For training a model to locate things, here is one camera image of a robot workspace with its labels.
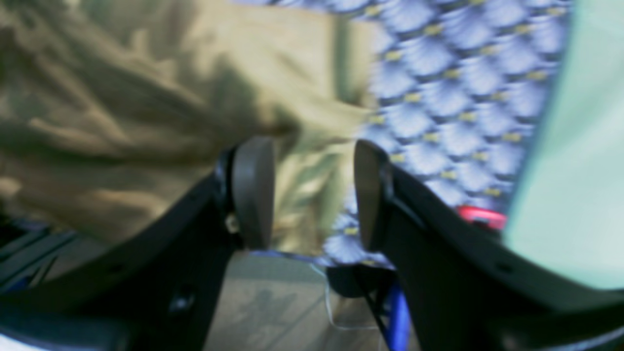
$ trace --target olive green fabric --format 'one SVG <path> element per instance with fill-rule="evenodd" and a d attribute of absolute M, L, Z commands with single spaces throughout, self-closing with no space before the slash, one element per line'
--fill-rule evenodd
<path fill-rule="evenodd" d="M 371 27 L 228 0 L 0 0 L 0 204 L 118 244 L 223 148 L 271 135 L 274 248 L 319 254 L 371 101 Z"/>
<path fill-rule="evenodd" d="M 507 244 L 564 276 L 624 287 L 624 2 L 575 2 L 558 96 Z"/>

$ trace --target patterned fabric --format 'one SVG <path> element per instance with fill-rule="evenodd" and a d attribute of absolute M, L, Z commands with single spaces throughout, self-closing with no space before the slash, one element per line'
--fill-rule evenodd
<path fill-rule="evenodd" d="M 357 134 L 449 205 L 506 211 L 568 1 L 237 1 L 0 0 L 3 209 L 118 244 L 271 135 L 269 254 L 389 267 L 359 243 Z"/>
<path fill-rule="evenodd" d="M 560 66 L 570 1 L 273 3 L 379 21 L 371 81 L 379 107 L 359 137 L 449 206 L 507 212 Z M 391 268 L 362 249 L 353 193 L 318 261 Z"/>

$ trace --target screw hole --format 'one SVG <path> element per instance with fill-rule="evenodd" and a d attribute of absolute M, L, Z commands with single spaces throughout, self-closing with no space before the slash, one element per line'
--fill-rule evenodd
<path fill-rule="evenodd" d="M 496 268 L 498 268 L 499 270 L 501 270 L 501 271 L 503 271 L 503 272 L 505 272 L 507 274 L 514 273 L 514 268 L 512 266 L 510 266 L 509 264 L 497 262 L 496 263 Z"/>

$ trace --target black plastic part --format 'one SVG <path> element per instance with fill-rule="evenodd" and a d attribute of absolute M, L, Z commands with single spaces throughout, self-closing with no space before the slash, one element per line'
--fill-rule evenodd
<path fill-rule="evenodd" d="M 379 164 L 378 147 L 358 144 L 375 149 L 362 155 Z M 384 221 L 374 224 L 384 230 L 375 230 L 371 242 L 397 269 L 423 351 L 540 349 L 624 326 L 621 294 L 584 287 L 519 257 L 397 167 L 391 180 L 369 174 L 370 182 L 392 182 L 380 186 L 394 189 L 380 205 L 384 215 L 369 214 Z"/>
<path fill-rule="evenodd" d="M 493 229 L 493 228 L 491 228 L 491 227 L 488 225 L 488 223 L 487 223 L 487 222 L 484 222 L 484 221 L 482 221 L 482 220 L 475 220 L 475 221 L 473 221 L 471 224 L 472 224 L 472 225 L 474 225 L 475 227 L 479 228 L 479 229 L 480 229 L 480 231 L 481 231 L 484 235 L 487 235 L 487 236 L 489 236 L 491 239 L 494 239 L 494 240 L 496 240 L 496 241 L 498 241 L 498 242 L 501 242 L 501 243 L 502 243 L 502 241 L 503 241 L 503 236 L 502 236 L 502 234 L 500 233 L 500 231 L 499 231 L 499 230 L 497 230 L 497 229 Z"/>
<path fill-rule="evenodd" d="M 394 272 L 390 270 L 365 265 L 328 267 L 326 274 L 332 290 L 350 299 L 364 297 L 377 289 L 385 288 L 394 277 Z"/>
<path fill-rule="evenodd" d="M 0 261 L 4 260 L 7 255 L 3 251 L 3 248 L 7 246 L 9 243 L 14 242 L 15 240 L 23 237 L 26 233 L 25 230 L 22 230 L 15 225 L 13 225 L 12 220 L 5 214 L 2 213 L 3 207 L 0 204 Z"/>
<path fill-rule="evenodd" d="M 114 324 L 120 328 L 116 329 L 116 336 L 103 329 L 102 335 L 109 342 L 124 341 L 121 346 L 113 343 L 118 348 L 110 350 L 125 350 L 121 347 L 130 344 L 133 351 L 201 350 L 216 310 L 227 263 L 241 244 L 240 238 L 225 227 L 225 216 L 236 203 L 232 180 L 238 151 L 224 153 L 212 175 L 126 244 L 42 286 L 0 296 L 0 308 L 37 311 L 32 317 L 18 317 L 18 320 L 43 320 L 41 327 L 31 327 L 36 324 L 12 327 L 7 336 L 26 340 L 31 345 L 70 346 L 72 339 L 81 340 L 80 335 L 91 333 L 93 324 L 85 318 L 94 323 L 119 320 L 123 323 Z M 249 159 L 253 154 L 247 152 L 246 160 L 253 163 L 253 157 Z M 274 163 L 264 164 L 270 168 L 269 174 L 274 171 L 272 166 Z M 241 167 L 244 164 L 239 161 L 238 168 Z M 253 174 L 246 176 L 253 179 Z M 262 201 L 272 205 L 273 194 L 266 196 L 270 199 Z M 253 214 L 251 210 L 246 209 L 248 214 Z M 66 323 L 58 326 L 71 325 L 71 333 L 59 337 L 43 333 L 48 320 L 44 314 L 64 314 Z M 0 329 L 7 326 L 0 321 Z M 100 344 L 91 341 L 81 345 L 100 351 Z"/>
<path fill-rule="evenodd" d="M 240 235 L 252 250 L 268 250 L 273 231 L 275 155 L 269 137 L 254 137 L 236 150 L 232 199 Z"/>
<path fill-rule="evenodd" d="M 131 330 L 113 320 L 68 318 L 0 306 L 0 334 L 48 351 L 130 350 Z"/>
<path fill-rule="evenodd" d="M 354 176 L 361 240 L 364 248 L 376 252 L 386 233 L 389 207 L 394 196 L 392 164 L 388 155 L 369 141 L 358 141 Z"/>

